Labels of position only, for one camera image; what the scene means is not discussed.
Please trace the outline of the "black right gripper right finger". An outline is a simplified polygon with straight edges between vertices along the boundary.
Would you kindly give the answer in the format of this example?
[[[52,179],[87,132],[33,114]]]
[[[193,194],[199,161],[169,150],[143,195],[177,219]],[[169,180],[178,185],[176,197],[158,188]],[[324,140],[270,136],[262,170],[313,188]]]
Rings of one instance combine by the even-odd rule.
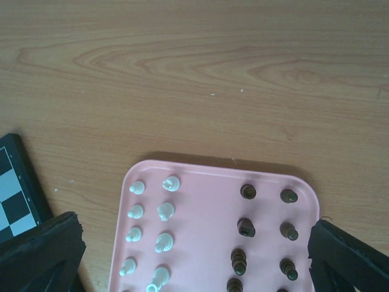
[[[388,256],[326,220],[311,228],[315,291],[388,291]]]

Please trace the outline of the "dark brown chess knight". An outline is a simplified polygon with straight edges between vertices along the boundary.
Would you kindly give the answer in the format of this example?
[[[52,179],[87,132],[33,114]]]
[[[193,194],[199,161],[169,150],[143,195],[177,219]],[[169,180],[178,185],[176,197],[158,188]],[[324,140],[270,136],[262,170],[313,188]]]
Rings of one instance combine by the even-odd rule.
[[[237,222],[238,233],[245,237],[253,238],[256,233],[256,229],[252,221],[248,218],[240,218]]]

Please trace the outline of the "dark brown chess bishop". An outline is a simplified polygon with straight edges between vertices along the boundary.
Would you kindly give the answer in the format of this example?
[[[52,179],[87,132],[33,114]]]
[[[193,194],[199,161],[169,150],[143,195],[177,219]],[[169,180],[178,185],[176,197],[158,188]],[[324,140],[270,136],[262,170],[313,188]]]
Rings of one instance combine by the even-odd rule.
[[[246,253],[241,248],[235,248],[230,258],[235,274],[238,276],[244,275],[247,269]]]

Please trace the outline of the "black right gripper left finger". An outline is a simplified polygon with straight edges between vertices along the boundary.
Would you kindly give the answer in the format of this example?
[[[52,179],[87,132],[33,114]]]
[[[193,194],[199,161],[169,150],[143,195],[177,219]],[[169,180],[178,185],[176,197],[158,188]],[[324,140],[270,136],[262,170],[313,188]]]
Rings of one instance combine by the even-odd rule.
[[[86,249],[75,212],[1,244],[1,291],[70,291]]]

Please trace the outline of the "dark brown chess pawn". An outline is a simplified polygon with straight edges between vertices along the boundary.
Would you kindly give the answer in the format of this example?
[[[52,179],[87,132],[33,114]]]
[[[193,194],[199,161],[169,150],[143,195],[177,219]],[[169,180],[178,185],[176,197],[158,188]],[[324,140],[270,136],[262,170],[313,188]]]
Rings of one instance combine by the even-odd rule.
[[[280,225],[280,233],[290,241],[296,241],[298,239],[298,231],[290,222],[283,222]]]
[[[285,203],[296,203],[298,200],[298,195],[291,189],[284,189],[280,193],[280,198]]]
[[[280,261],[281,272],[291,281],[298,279],[298,272],[295,268],[295,264],[291,259],[284,258]]]

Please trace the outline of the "dark brown chess rook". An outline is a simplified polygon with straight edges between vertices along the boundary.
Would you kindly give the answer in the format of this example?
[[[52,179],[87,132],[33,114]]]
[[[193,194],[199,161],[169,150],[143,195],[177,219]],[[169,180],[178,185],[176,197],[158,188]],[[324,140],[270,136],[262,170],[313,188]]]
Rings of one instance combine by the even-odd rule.
[[[256,189],[251,184],[244,184],[240,189],[240,194],[247,200],[252,200],[256,197]]]

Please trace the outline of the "dark brown chess queen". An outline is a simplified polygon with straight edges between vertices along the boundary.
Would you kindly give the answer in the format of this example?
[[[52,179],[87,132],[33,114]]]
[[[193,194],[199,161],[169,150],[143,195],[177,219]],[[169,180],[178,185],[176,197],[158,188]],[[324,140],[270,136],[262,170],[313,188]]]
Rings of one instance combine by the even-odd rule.
[[[243,292],[243,284],[237,278],[231,278],[227,281],[226,285],[227,292]]]

